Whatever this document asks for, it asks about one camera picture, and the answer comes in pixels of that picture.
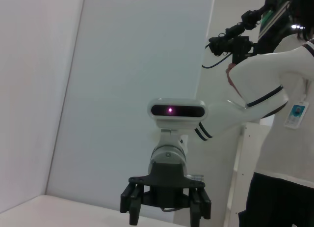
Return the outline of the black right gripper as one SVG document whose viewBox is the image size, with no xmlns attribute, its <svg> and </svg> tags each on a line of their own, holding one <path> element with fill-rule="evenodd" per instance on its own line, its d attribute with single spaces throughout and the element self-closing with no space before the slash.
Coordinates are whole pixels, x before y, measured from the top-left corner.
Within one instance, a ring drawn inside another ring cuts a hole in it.
<svg viewBox="0 0 314 227">
<path fill-rule="evenodd" d="M 190 209 L 190 226 L 199 227 L 200 219 L 211 218 L 211 200 L 202 181 L 185 177 L 179 164 L 153 163 L 146 176 L 129 178 L 129 184 L 120 195 L 120 213 L 129 212 L 129 224 L 137 225 L 141 204 L 158 208 Z M 183 193 L 189 189 L 189 196 Z"/>
</svg>

